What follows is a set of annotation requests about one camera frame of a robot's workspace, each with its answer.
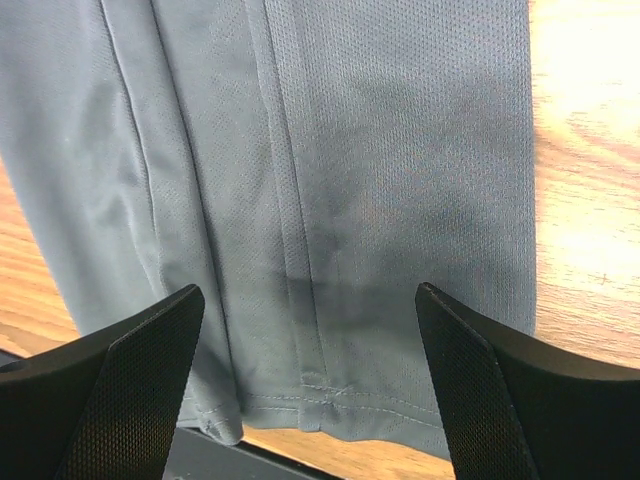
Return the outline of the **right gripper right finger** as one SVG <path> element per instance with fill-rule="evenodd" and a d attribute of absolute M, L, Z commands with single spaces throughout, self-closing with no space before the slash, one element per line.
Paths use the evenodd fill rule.
<path fill-rule="evenodd" d="M 429 283 L 415 304 L 456 478 L 638 478 L 638 370 L 523 334 Z"/>

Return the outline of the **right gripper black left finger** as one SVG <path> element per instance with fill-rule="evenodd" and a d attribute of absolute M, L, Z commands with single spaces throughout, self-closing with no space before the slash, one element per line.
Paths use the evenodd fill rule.
<path fill-rule="evenodd" d="M 205 301 L 188 285 L 142 312 L 1 368 L 4 479 L 160 479 Z"/>

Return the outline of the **dark grey t-shirt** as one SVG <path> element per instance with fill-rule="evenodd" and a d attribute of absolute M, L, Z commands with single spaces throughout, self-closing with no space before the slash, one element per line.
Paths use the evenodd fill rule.
<path fill-rule="evenodd" d="M 1 157 L 88 334 L 206 300 L 179 422 L 446 457 L 414 297 L 535 320 L 524 1 L 5 1 Z"/>

